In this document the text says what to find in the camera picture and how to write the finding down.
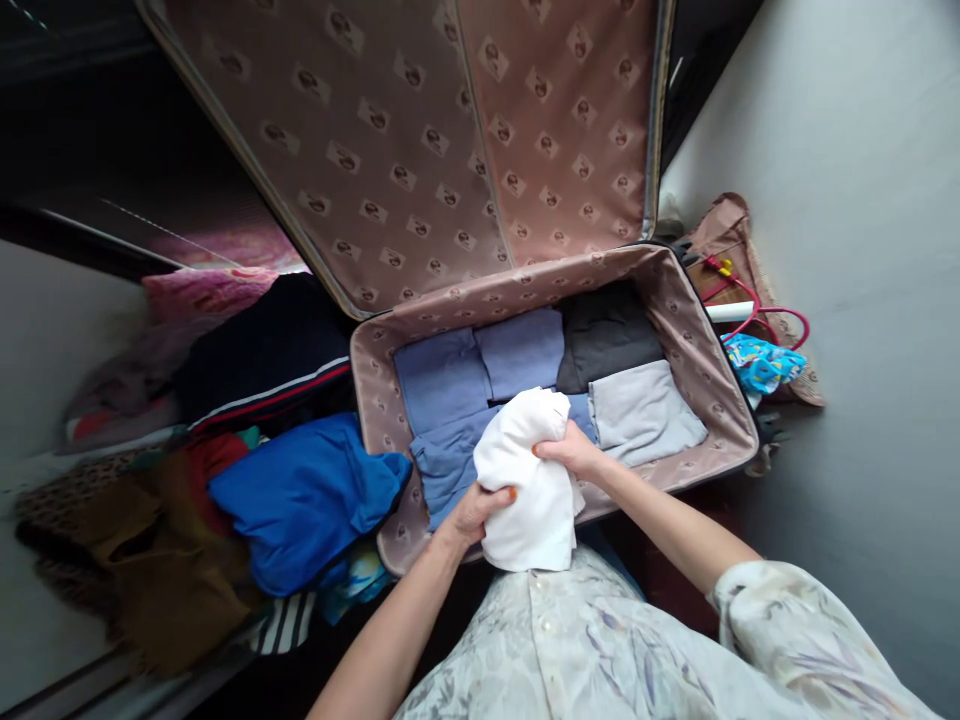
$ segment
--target cable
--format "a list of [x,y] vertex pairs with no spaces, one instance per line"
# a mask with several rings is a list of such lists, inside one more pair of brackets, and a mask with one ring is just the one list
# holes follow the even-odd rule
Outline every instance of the cable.
[[798,312],[798,311],[796,311],[796,310],[791,310],[790,308],[784,308],[784,307],[779,307],[779,306],[778,306],[778,307],[761,308],[761,309],[760,309],[760,312],[785,312],[785,313],[789,313],[790,315],[793,315],[794,317],[796,317],[796,318],[803,324],[803,335],[801,335],[801,336],[800,336],[800,339],[797,340],[796,345],[794,345],[792,348],[790,348],[791,350],[797,350],[797,349],[799,349],[800,346],[803,345],[803,344],[807,341],[807,338],[810,337],[810,321],[807,320],[807,316],[804,315],[803,313]]
[[773,329],[773,325],[768,323],[766,320],[761,319],[759,315],[755,317],[753,321],[757,325],[766,329],[767,333],[770,335],[770,342],[772,342],[774,345],[780,344],[780,336],[777,335],[777,331]]
[[803,324],[803,334],[800,336],[800,339],[797,341],[797,343],[792,348],[790,348],[791,350],[799,349],[807,341],[807,338],[810,337],[810,321],[807,320],[806,315],[796,310],[791,310],[790,308],[785,308],[785,307],[779,307],[779,306],[762,307],[760,305],[760,297],[753,290],[753,288],[746,285],[738,276],[733,274],[733,272],[731,271],[732,263],[729,260],[724,260],[723,262],[721,262],[717,259],[715,255],[710,255],[709,257],[704,258],[703,262],[704,262],[704,265],[711,268],[712,270],[715,270],[724,278],[726,278],[726,282],[722,286],[718,286],[710,290],[705,299],[709,300],[714,295],[717,295],[721,290],[725,289],[726,287],[729,287],[729,285],[733,283],[739,286],[740,288],[742,288],[743,291],[750,296],[750,300],[753,302],[753,311],[750,313],[750,316],[746,320],[744,320],[740,324],[740,326],[737,327],[736,330],[734,330],[733,332],[727,335],[727,339],[723,341],[724,345],[730,342],[730,340],[733,339],[734,335],[737,335],[738,333],[743,332],[744,329],[748,325],[750,325],[750,323],[752,322],[757,322],[763,327],[767,328],[767,330],[770,331],[770,334],[773,337],[773,344],[779,345],[780,339],[776,331],[773,329],[773,327],[765,320],[761,320],[760,318],[757,317],[761,313],[771,313],[771,312],[788,313],[796,317]]

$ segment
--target patterned suitcase lining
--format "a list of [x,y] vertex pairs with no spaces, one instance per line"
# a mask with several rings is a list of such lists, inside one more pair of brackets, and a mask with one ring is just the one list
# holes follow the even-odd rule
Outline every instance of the patterned suitcase lining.
[[140,0],[357,316],[639,235],[659,5]]
[[[678,455],[633,468],[664,490],[679,490],[734,470],[759,449],[759,438],[716,333],[673,253],[637,245],[541,263],[424,296],[363,323],[351,341],[364,444],[371,453],[409,455],[413,439],[393,366],[393,354],[420,338],[505,320],[620,278],[633,278],[660,333],[681,394],[707,426],[707,439]],[[615,509],[592,485],[584,487],[584,522]],[[397,512],[378,535],[393,573],[405,573],[429,538],[419,475],[404,489]]]

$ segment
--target finger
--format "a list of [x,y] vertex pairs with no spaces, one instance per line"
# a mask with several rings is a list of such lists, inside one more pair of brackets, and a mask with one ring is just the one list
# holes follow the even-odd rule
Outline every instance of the finger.
[[560,457],[560,443],[553,440],[544,440],[533,446],[533,454],[541,460],[556,460]]
[[517,499],[517,489],[514,487],[500,488],[495,493],[489,493],[477,500],[477,507],[484,515],[513,505]]

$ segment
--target floral shirt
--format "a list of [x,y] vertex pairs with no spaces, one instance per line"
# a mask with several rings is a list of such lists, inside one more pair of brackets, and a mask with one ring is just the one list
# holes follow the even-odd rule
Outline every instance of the floral shirt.
[[644,603],[589,548],[498,577],[398,718],[936,717],[803,570],[750,562],[709,597],[721,644]]

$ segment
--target shirt sleeve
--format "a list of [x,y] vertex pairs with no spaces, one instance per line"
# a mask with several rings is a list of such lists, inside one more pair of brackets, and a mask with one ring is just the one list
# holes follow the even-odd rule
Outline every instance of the shirt sleeve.
[[907,690],[846,606],[787,563],[730,568],[707,597],[720,642],[828,716],[937,717]]

